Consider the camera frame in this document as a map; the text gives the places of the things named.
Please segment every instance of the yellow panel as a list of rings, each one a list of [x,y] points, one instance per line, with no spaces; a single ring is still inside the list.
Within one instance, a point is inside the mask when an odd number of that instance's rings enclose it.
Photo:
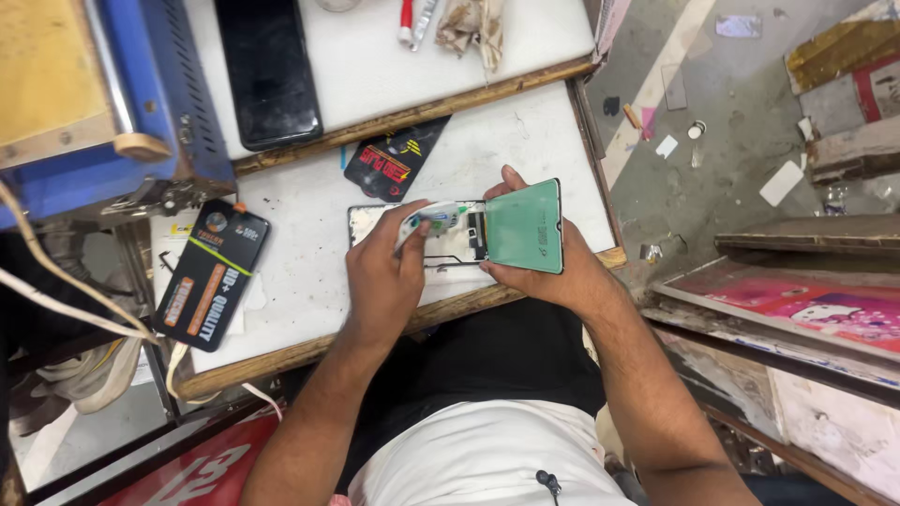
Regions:
[[[0,146],[106,114],[81,1],[0,0]]]

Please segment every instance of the black smartphone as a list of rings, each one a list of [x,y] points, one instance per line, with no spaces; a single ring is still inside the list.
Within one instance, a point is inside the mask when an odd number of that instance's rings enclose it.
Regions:
[[[268,221],[240,204],[205,203],[157,308],[154,329],[203,351],[215,351],[253,275],[269,229]]]
[[[296,0],[216,0],[216,13],[241,144],[260,151],[320,137]]]

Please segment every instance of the person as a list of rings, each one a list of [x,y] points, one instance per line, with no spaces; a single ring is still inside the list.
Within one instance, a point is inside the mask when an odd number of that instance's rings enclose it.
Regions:
[[[527,186],[512,167],[501,172],[485,200]],[[399,257],[394,241],[426,204],[386,212],[347,253],[352,309],[242,504],[324,506],[335,491],[354,506],[631,504],[603,468],[593,417],[604,402],[653,504],[759,504],[570,221],[560,275],[481,264],[530,298],[445,323],[420,344],[398,341],[422,294],[428,224]]]

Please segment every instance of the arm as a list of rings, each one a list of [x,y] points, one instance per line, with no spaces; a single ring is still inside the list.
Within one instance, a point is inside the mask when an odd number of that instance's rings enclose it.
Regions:
[[[241,504],[324,506],[338,484],[356,416],[378,367],[419,304],[428,223],[393,253],[401,221],[427,205],[386,212],[346,255],[351,310],[334,346],[254,464]]]
[[[526,185],[512,167],[485,199]],[[672,369],[631,297],[563,224],[561,275],[481,264],[498,282],[573,310],[597,347],[609,411],[653,504],[759,504],[688,389]]]

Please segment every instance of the pink paper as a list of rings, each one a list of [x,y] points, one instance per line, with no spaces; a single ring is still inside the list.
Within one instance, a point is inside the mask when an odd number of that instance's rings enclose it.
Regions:
[[[656,134],[656,107],[641,107],[641,123],[643,123],[643,139],[650,140]]]

